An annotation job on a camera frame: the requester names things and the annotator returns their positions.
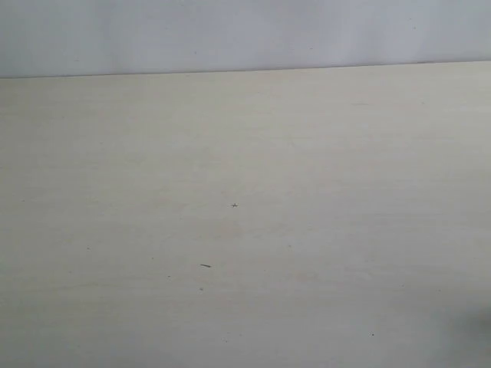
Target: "wall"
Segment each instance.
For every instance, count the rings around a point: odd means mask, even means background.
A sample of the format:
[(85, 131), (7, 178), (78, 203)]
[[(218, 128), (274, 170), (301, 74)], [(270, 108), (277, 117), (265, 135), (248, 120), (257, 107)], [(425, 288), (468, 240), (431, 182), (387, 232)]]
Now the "wall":
[(491, 2), (2, 0), (0, 76), (491, 58)]

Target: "white wall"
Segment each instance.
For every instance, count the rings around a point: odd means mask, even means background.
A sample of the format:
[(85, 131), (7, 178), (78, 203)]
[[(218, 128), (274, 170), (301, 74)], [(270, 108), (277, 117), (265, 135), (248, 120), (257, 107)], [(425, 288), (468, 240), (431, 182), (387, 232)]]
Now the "white wall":
[(489, 0), (1, 0), (0, 76), (491, 58)]

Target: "table surface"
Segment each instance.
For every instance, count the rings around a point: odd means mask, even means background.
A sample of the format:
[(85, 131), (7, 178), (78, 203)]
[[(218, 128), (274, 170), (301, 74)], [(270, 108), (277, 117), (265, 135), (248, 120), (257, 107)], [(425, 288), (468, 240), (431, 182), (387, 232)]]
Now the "table surface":
[(491, 63), (0, 80), (0, 365), (491, 362)]

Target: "light wood surface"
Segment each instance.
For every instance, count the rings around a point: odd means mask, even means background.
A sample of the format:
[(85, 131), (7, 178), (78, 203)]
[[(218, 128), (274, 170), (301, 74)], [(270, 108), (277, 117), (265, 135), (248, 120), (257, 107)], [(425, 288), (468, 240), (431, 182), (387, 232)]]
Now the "light wood surface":
[(0, 366), (489, 367), (490, 139), (487, 62), (0, 80)]

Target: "white table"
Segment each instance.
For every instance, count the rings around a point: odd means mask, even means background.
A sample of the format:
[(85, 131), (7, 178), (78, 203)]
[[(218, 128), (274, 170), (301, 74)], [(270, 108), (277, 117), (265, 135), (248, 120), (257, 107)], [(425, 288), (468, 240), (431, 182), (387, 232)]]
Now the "white table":
[(487, 62), (0, 80), (0, 366), (488, 368), (490, 139)]

